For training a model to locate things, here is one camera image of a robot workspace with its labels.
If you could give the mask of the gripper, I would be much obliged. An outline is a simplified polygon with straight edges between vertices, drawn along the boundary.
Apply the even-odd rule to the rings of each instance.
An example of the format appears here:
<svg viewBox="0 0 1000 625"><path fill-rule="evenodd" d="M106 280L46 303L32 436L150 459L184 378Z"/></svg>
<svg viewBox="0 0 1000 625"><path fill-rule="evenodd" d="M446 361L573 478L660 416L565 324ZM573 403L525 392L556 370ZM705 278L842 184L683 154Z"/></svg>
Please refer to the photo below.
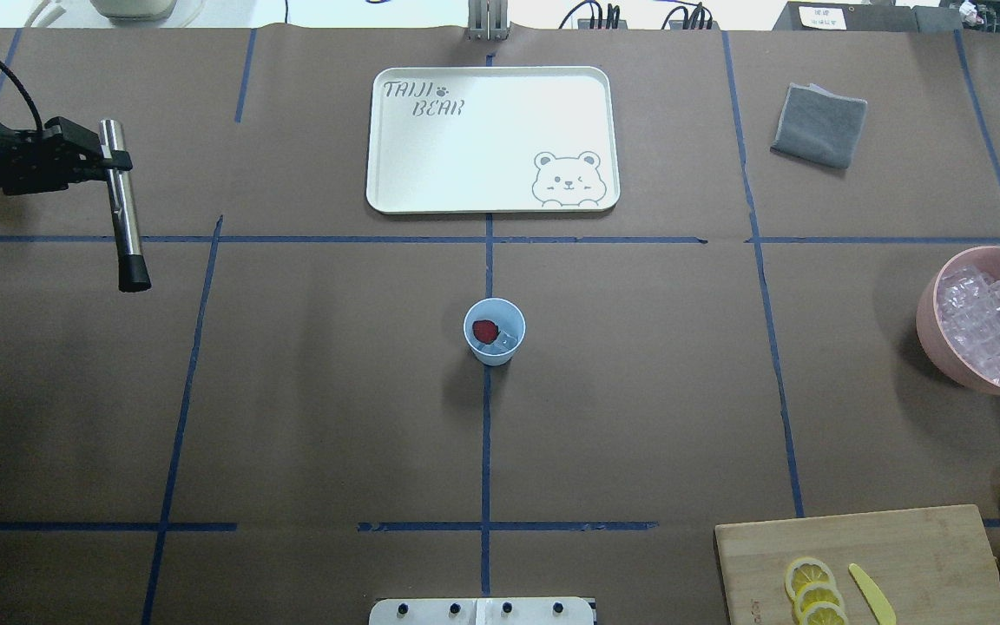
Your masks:
<svg viewBox="0 0 1000 625"><path fill-rule="evenodd" d="M0 122L0 191L7 195L47 193L36 165L40 153L45 174L53 188L72 183L104 181L110 173L128 173L134 162L126 150L110 153L106 142L92 129L64 117L53 117L43 130L15 130Z"/></svg>

